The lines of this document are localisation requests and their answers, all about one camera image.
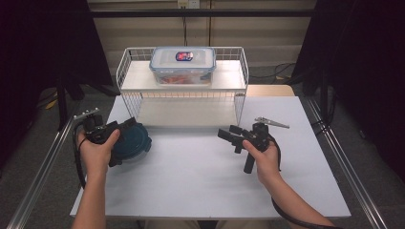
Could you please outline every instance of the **power outlet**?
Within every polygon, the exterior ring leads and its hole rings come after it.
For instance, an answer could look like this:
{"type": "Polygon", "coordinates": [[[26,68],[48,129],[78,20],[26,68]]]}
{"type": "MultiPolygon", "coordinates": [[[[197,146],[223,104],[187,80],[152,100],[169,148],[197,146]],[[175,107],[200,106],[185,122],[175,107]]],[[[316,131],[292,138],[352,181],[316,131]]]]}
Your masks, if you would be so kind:
{"type": "Polygon", "coordinates": [[[200,8],[200,0],[189,0],[188,1],[188,8],[189,9],[199,9],[200,8]]]}
{"type": "Polygon", "coordinates": [[[188,0],[178,0],[179,9],[188,9],[188,0]]]}

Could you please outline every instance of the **human hand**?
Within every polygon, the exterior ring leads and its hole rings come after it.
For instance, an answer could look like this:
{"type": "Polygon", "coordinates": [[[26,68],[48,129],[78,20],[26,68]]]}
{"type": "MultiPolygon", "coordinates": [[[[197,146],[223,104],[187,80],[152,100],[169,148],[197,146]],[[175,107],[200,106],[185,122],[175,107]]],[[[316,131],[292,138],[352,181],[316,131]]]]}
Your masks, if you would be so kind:
{"type": "MultiPolygon", "coordinates": [[[[81,131],[77,138],[78,144],[85,138],[84,131],[81,131]]],[[[118,138],[119,130],[114,130],[102,145],[94,144],[87,139],[83,141],[80,146],[80,154],[87,169],[87,178],[107,173],[111,150],[118,138]]]]}
{"type": "Polygon", "coordinates": [[[260,152],[248,140],[244,140],[243,145],[256,160],[257,175],[260,182],[268,185],[273,179],[280,178],[278,151],[273,141],[270,141],[264,152],[260,152]]]}

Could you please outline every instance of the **forearm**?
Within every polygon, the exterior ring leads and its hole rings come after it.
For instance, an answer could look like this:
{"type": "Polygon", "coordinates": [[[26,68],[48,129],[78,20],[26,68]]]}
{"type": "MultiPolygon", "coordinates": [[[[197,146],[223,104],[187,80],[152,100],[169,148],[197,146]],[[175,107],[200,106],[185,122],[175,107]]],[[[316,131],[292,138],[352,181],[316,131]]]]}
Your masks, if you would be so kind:
{"type": "Polygon", "coordinates": [[[105,228],[105,179],[88,177],[72,228],[105,228]]]}
{"type": "Polygon", "coordinates": [[[333,224],[308,205],[282,178],[273,176],[264,185],[277,205],[289,216],[309,223],[333,226],[333,224]]]}

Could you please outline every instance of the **wrist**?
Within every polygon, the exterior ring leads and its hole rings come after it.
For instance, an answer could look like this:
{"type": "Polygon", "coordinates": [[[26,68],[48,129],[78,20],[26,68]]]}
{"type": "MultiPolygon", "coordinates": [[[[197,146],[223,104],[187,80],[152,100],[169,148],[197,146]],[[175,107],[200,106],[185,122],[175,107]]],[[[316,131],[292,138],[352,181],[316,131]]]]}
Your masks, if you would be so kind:
{"type": "Polygon", "coordinates": [[[265,187],[269,190],[275,185],[280,184],[280,182],[284,182],[283,178],[281,177],[280,173],[276,173],[274,175],[265,177],[262,180],[262,183],[265,185],[265,187]]]}
{"type": "Polygon", "coordinates": [[[107,173],[104,171],[95,171],[95,172],[88,172],[87,174],[87,182],[101,182],[105,181],[107,177],[107,173]]]}

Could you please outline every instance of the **blue lid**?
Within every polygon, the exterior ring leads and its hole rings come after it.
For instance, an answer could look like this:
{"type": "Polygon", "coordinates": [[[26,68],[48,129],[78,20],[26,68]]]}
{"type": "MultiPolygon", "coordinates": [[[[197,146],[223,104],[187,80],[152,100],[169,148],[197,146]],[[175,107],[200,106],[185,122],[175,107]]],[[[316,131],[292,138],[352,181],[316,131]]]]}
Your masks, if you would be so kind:
{"type": "Polygon", "coordinates": [[[150,62],[155,69],[215,69],[215,50],[210,47],[156,47],[150,62]]]}
{"type": "Polygon", "coordinates": [[[114,156],[118,160],[127,160],[146,154],[151,148],[152,139],[141,123],[121,133],[124,140],[114,145],[114,156]]]}

